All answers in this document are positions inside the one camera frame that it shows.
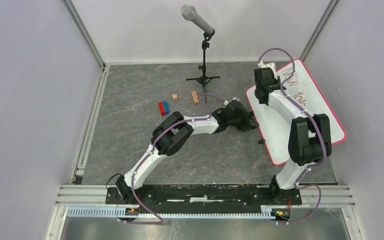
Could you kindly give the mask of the pink-framed whiteboard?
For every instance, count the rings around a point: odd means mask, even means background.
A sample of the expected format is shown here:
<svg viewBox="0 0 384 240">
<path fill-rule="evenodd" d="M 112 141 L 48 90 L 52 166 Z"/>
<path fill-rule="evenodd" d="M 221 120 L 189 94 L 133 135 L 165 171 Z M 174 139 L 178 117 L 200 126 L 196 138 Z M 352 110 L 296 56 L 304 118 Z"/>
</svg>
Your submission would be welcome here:
<svg viewBox="0 0 384 240">
<path fill-rule="evenodd" d="M 281 67 L 277 70 L 277 76 L 285 90 L 275 90 L 268 104 L 259 103 L 255 85 L 246 91 L 265 147 L 275 166 L 281 166 L 289 159 L 290 124 L 292 119 L 306 117 L 305 112 L 328 116 L 332 145 L 346 139 L 344 127 L 301 59 L 297 58 Z"/>
</svg>

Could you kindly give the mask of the red blue toy brick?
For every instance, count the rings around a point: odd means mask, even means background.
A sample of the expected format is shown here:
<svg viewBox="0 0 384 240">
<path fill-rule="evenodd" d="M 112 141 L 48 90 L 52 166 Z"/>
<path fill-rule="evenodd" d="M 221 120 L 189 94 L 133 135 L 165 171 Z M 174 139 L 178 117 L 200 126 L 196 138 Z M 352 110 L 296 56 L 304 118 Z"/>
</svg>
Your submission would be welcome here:
<svg viewBox="0 0 384 240">
<path fill-rule="evenodd" d="M 167 116 L 170 114 L 170 109 L 166 101 L 161 101 L 158 103 L 158 108 L 161 116 Z"/>
</svg>

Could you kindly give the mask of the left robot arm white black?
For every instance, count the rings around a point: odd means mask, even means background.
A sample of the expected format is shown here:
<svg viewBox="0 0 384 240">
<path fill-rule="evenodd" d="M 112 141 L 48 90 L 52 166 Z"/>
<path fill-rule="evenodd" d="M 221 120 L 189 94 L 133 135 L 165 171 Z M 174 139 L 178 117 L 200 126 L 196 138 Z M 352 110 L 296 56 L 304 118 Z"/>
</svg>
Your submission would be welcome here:
<svg viewBox="0 0 384 240">
<path fill-rule="evenodd" d="M 143 186 L 148 175 L 163 159 L 176 154 L 191 136 L 218 134 L 228 127 L 246 132 L 259 126 L 254 115 L 240 101 L 232 99 L 224 104 L 225 107 L 203 116 L 185 116 L 179 111 L 170 114 L 152 132 L 143 156 L 131 170 L 117 179 L 115 192 L 119 199 L 125 204 L 133 203 L 137 198 L 137 189 Z"/>
</svg>

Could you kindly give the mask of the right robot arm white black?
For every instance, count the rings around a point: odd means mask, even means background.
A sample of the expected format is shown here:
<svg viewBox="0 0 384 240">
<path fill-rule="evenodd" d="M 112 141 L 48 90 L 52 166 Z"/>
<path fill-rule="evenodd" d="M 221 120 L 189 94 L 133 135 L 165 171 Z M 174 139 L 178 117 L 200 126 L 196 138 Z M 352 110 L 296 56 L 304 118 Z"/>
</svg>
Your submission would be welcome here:
<svg viewBox="0 0 384 240">
<path fill-rule="evenodd" d="M 261 105 L 276 110 L 290 124 L 289 160 L 270 183 L 269 199 L 282 204 L 289 192 L 312 167 L 321 165 L 332 153 L 330 118 L 312 114 L 287 94 L 280 77 L 270 67 L 254 69 L 254 95 Z"/>
</svg>

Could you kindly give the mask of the long wooden block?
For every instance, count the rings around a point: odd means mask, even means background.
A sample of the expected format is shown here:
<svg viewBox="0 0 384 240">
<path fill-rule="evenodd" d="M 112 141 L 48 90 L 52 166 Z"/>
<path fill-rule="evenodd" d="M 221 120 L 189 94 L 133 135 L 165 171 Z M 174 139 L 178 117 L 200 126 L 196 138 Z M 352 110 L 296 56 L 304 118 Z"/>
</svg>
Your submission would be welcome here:
<svg viewBox="0 0 384 240">
<path fill-rule="evenodd" d="M 193 102 L 194 102 L 195 104 L 199 104 L 199 103 L 200 103 L 200 101 L 199 101 L 199 97 L 198 97 L 198 94 L 197 94 L 196 91 L 192 91 L 192 92 L 191 92 L 191 96 L 192 96 Z"/>
</svg>

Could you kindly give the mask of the black microphone tripod stand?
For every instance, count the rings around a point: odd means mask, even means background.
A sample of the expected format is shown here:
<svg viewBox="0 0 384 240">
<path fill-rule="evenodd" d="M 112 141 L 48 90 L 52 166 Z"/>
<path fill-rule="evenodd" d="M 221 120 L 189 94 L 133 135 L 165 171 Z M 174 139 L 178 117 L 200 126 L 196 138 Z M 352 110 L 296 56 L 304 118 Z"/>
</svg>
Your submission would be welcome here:
<svg viewBox="0 0 384 240">
<path fill-rule="evenodd" d="M 195 78 L 186 78 L 186 81 L 197 81 L 203 88 L 203 93 L 207 93 L 207 85 L 213 80 L 213 79 L 219 79 L 220 76 L 207 76 L 207 66 L 206 66 L 206 50 L 210 47 L 210 40 L 215 34 L 215 30 L 213 30 L 213 33 L 206 33 L 203 34 L 203 41 L 201 44 L 201 48 L 203 51 L 202 55 L 202 64 L 198 66 L 198 69 L 201 70 L 202 75 L 200 77 Z"/>
</svg>

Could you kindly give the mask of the small wooden cube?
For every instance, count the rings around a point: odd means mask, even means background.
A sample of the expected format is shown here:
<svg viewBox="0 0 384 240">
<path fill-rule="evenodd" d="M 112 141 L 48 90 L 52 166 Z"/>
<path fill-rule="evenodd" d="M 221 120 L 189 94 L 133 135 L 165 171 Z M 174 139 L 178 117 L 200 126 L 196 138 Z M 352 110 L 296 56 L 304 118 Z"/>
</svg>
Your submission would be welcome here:
<svg viewBox="0 0 384 240">
<path fill-rule="evenodd" d="M 172 95 L 172 100 L 173 101 L 177 101 L 179 98 L 178 98 L 178 95 L 177 94 L 173 94 Z"/>
</svg>

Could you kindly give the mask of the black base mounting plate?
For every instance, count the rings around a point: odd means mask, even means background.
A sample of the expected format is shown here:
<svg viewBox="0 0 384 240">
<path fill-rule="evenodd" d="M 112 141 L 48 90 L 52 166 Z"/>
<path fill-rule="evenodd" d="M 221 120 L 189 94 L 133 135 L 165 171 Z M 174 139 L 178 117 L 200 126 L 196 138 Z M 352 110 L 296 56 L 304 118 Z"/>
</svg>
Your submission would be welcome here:
<svg viewBox="0 0 384 240">
<path fill-rule="evenodd" d="M 251 214 L 261 206 L 301 205 L 298 189 L 273 190 L 258 184 L 145 184 L 135 190 L 141 213 Z"/>
</svg>

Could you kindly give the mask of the silver microphone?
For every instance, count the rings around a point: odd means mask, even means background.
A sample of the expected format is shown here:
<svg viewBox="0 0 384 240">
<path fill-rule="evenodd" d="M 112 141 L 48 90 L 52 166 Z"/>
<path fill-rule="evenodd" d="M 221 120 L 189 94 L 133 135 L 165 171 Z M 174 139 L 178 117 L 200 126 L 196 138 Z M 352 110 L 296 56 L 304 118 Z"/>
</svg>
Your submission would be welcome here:
<svg viewBox="0 0 384 240">
<path fill-rule="evenodd" d="M 184 4 L 180 8 L 180 13 L 182 17 L 194 23 L 197 27 L 199 27 L 202 31 L 204 31 L 207 35 L 212 36 L 215 33 L 213 27 L 211 27 L 197 12 L 196 8 L 193 5 Z"/>
</svg>

